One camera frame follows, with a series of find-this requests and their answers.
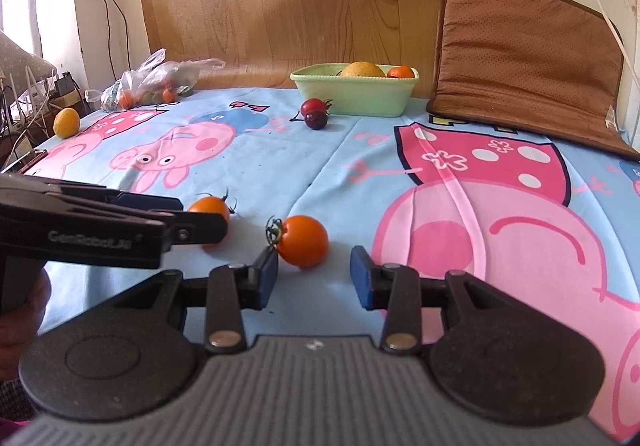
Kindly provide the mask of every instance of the brown seat pad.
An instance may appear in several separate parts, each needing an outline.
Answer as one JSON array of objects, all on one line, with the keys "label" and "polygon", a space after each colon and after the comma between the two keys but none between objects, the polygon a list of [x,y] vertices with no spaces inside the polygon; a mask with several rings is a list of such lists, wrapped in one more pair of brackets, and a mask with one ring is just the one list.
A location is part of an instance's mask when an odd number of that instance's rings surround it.
[{"label": "brown seat pad", "polygon": [[606,125],[623,58],[603,17],[571,0],[442,0],[428,110],[640,154]]}]

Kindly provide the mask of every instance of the lemon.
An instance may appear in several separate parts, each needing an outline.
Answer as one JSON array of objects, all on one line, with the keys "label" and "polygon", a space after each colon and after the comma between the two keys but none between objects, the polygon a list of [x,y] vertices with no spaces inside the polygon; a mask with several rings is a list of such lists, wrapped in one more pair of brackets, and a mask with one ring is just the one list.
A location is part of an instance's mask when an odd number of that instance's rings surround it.
[{"label": "lemon", "polygon": [[385,73],[376,64],[368,61],[356,61],[342,69],[340,76],[365,76],[369,78],[384,78]]},{"label": "lemon", "polygon": [[80,116],[72,108],[64,108],[53,120],[53,132],[58,137],[66,139],[74,136],[80,130]]}]

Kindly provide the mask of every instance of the orange cherry tomato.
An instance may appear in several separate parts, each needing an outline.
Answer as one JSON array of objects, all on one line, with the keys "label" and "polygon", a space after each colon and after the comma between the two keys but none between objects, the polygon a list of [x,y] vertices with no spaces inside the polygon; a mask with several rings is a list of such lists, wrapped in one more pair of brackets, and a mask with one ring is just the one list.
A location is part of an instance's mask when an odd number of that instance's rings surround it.
[{"label": "orange cherry tomato", "polygon": [[407,65],[401,65],[399,67],[393,67],[386,73],[387,78],[415,78],[414,72],[411,67]]},{"label": "orange cherry tomato", "polygon": [[223,198],[207,196],[195,201],[187,211],[196,213],[220,213],[229,223],[232,210],[226,205],[226,196]]},{"label": "orange cherry tomato", "polygon": [[317,266],[329,253],[329,237],[324,226],[306,215],[295,215],[280,223],[278,254],[292,266]]},{"label": "orange cherry tomato", "polygon": [[135,106],[136,102],[130,90],[121,90],[118,95],[120,96],[118,104],[123,110],[130,110]]},{"label": "orange cherry tomato", "polygon": [[177,97],[178,94],[171,88],[166,88],[162,91],[162,101],[164,103],[173,103]]}]

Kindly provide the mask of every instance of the cherry tomato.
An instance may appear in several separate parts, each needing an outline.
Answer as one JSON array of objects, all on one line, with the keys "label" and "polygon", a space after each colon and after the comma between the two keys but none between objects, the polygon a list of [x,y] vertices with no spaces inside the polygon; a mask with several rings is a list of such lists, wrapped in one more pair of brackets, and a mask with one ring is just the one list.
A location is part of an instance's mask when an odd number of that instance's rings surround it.
[{"label": "cherry tomato", "polygon": [[177,97],[178,97],[178,94],[176,94],[174,89],[166,88],[162,91],[163,103],[173,103]]},{"label": "cherry tomato", "polygon": [[130,110],[135,106],[136,102],[133,99],[133,94],[130,90],[121,90],[118,96],[118,105],[123,110]]},{"label": "cherry tomato", "polygon": [[295,215],[276,220],[279,230],[276,249],[292,266],[302,269],[317,266],[329,253],[329,237],[324,226],[312,217]]},{"label": "cherry tomato", "polygon": [[399,67],[393,67],[386,73],[387,78],[415,78],[414,72],[411,67],[407,65],[401,65]]},{"label": "cherry tomato", "polygon": [[329,105],[325,103],[323,100],[319,100],[318,98],[311,98],[306,100],[300,106],[300,115],[304,118],[307,114],[311,112],[326,112]]},{"label": "cherry tomato", "polygon": [[220,213],[228,224],[232,210],[226,205],[226,195],[222,198],[207,196],[195,201],[187,211],[196,213]]},{"label": "cherry tomato", "polygon": [[306,126],[311,128],[312,130],[320,130],[326,126],[326,122],[328,120],[328,115],[326,112],[322,110],[314,110],[313,112],[309,112],[305,116]]}]

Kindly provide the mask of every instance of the green plastic basket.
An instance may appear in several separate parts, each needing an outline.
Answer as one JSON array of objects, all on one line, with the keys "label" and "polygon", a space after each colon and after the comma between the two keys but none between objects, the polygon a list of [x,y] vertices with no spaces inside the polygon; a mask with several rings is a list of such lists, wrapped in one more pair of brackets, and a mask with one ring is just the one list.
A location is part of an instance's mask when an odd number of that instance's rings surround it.
[{"label": "green plastic basket", "polygon": [[[331,100],[332,114],[347,116],[377,116],[396,118],[404,112],[415,84],[420,79],[412,68],[415,78],[365,78],[359,76],[337,76],[347,63],[322,63],[304,67],[291,73],[302,96]],[[395,65],[378,65],[386,72]]]}]

